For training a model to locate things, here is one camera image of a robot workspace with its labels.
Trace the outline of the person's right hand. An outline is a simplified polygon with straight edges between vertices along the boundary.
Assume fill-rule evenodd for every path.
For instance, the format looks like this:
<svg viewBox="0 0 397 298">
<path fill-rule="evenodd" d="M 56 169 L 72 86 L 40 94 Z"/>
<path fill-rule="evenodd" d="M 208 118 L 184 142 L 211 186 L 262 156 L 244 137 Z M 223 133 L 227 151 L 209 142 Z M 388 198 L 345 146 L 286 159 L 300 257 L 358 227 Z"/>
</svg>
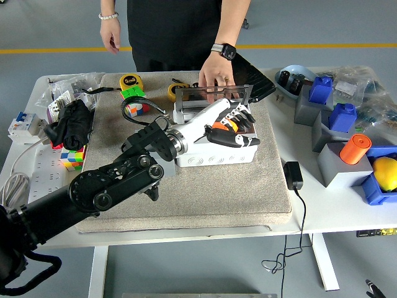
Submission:
<svg viewBox="0 0 397 298">
<path fill-rule="evenodd" d="M 105 49 L 116 55 L 120 50 L 120 22 L 118 18 L 101 20 L 100 36 Z"/>
</svg>

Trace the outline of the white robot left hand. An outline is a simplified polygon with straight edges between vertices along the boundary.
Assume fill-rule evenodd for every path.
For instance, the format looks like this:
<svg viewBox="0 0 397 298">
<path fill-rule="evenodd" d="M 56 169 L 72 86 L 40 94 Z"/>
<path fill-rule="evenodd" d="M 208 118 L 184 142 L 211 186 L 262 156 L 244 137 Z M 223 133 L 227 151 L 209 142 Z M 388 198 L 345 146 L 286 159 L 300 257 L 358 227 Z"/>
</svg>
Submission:
<svg viewBox="0 0 397 298">
<path fill-rule="evenodd" d="M 238 101 L 223 98 L 210 104 L 185 124 L 177 124 L 170 134 L 180 143 L 181 152 L 190 150 L 199 139 L 231 148 L 256 146 L 261 141 L 234 131 L 232 123 L 250 129 L 255 122 L 249 109 Z"/>
</svg>

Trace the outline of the person's left hand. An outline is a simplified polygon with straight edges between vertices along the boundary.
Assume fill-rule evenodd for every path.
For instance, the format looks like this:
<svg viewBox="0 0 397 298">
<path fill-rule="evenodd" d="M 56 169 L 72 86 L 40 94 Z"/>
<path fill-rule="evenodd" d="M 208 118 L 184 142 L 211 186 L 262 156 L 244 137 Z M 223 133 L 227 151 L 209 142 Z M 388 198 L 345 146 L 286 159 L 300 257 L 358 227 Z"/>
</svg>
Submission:
<svg viewBox="0 0 397 298">
<path fill-rule="evenodd" d="M 219 52 L 211 52 L 205 60 L 198 77 L 199 87 L 234 86 L 231 61 L 222 57 Z"/>
</svg>

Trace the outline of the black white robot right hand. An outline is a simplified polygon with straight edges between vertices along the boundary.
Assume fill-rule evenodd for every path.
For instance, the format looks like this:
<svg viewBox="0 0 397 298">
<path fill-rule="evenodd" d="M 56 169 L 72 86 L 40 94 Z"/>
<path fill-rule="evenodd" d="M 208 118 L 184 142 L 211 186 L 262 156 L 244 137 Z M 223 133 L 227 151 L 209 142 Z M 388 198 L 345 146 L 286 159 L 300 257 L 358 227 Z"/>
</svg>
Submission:
<svg viewBox="0 0 397 298">
<path fill-rule="evenodd" d="M 368 295 L 371 298 L 385 298 L 386 297 L 384 295 L 384 293 L 382 293 L 382 291 L 373 282 L 371 282 L 371 280 L 366 279 L 365 283 L 369 288 L 369 290 L 366 292 L 366 295 Z"/>
</svg>

